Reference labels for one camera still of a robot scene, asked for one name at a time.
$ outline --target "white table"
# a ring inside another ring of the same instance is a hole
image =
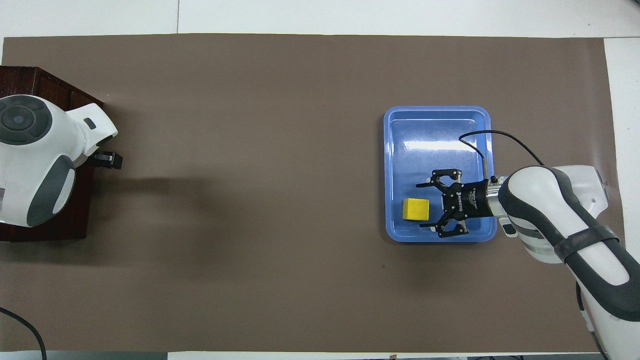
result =
[[[634,226],[640,220],[640,202],[635,201],[640,198],[635,183],[640,179],[635,148],[640,138],[640,4],[633,0],[0,0],[0,12],[0,39],[169,33],[605,38],[627,250],[640,259],[640,229]],[[174,353],[170,359],[390,354],[201,352]]]

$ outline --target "brown mat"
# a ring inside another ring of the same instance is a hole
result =
[[[519,240],[387,236],[382,116],[483,106],[548,165],[596,166],[622,235],[602,39],[8,38],[3,64],[105,101],[125,157],[96,171],[88,239],[0,244],[0,304],[51,349],[595,350],[567,269]],[[494,155],[532,164],[498,136]]]

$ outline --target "yellow sponge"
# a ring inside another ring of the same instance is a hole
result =
[[[405,220],[429,220],[429,201],[427,199],[405,199],[402,218]]]

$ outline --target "blue tray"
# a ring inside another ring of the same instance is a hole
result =
[[[495,235],[494,218],[466,221],[469,233],[441,239],[420,222],[402,219],[403,200],[407,197],[429,199],[429,222],[438,220],[442,210],[442,193],[436,188],[416,188],[431,171],[440,168],[462,170],[462,183],[483,179],[480,156],[458,141],[464,133],[491,129],[489,113],[479,106],[396,106],[384,118],[385,132],[385,217],[387,232],[400,242],[477,242]],[[491,135],[466,138],[483,152],[488,173],[493,174]],[[449,185],[452,181],[442,178]],[[452,221],[447,230],[455,226]]]

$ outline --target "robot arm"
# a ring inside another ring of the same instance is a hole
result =
[[[538,231],[572,271],[610,357],[637,359],[640,265],[584,208],[570,178],[554,168],[523,168],[504,181],[498,200],[517,229]]]

